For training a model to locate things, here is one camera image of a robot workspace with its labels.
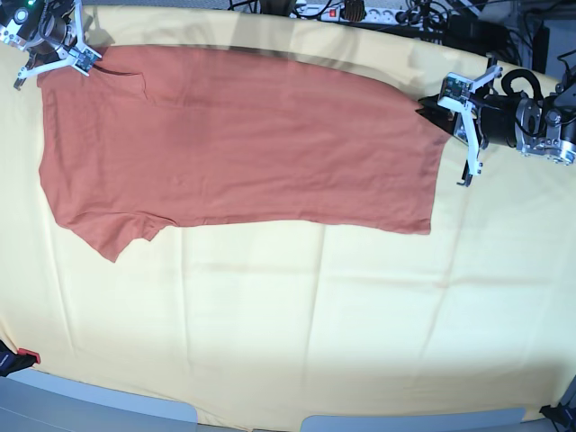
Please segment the black clamp right corner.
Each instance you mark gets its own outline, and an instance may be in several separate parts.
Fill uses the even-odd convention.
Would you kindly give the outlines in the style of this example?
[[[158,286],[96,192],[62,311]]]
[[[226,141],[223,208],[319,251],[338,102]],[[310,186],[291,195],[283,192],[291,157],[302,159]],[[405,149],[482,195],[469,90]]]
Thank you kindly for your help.
[[[576,432],[575,408],[559,403],[556,406],[543,406],[540,413],[553,424],[555,432]]]

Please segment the salmon red T-shirt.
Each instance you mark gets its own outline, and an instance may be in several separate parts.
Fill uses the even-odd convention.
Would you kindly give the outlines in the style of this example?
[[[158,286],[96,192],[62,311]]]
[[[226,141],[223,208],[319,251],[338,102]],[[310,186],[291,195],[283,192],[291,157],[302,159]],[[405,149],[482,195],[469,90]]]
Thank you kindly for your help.
[[[428,234],[445,132],[396,88],[287,58],[116,46],[38,78],[40,183],[109,261],[163,228],[303,220]]]

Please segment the white power strip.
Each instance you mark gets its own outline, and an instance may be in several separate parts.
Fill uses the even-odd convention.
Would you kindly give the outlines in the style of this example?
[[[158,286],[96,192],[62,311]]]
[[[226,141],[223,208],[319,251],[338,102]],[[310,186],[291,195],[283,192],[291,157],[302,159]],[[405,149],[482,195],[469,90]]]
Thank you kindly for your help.
[[[308,3],[307,1],[297,1],[291,18],[312,19],[327,23],[361,23],[361,24],[400,24],[398,18],[405,18],[405,11],[402,9],[390,9],[384,7],[365,6],[363,19],[360,21],[350,21],[345,13],[344,1],[331,1],[329,6],[324,4]]]

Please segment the red black clamp left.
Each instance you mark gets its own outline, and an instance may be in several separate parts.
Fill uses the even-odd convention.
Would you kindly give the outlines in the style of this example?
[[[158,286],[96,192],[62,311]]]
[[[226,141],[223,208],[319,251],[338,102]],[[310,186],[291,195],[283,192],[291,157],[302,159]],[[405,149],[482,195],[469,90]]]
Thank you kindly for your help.
[[[39,354],[27,349],[19,348],[13,352],[3,341],[0,342],[0,376],[7,377],[9,374],[39,365]]]

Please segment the black power adapter box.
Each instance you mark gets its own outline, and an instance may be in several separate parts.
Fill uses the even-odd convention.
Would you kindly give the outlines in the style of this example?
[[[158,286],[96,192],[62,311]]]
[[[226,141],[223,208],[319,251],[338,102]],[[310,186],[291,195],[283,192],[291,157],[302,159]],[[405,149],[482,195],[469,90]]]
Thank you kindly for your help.
[[[509,45],[509,31],[492,22],[452,15],[447,21],[442,43],[449,48],[484,55],[488,51],[505,49]]]

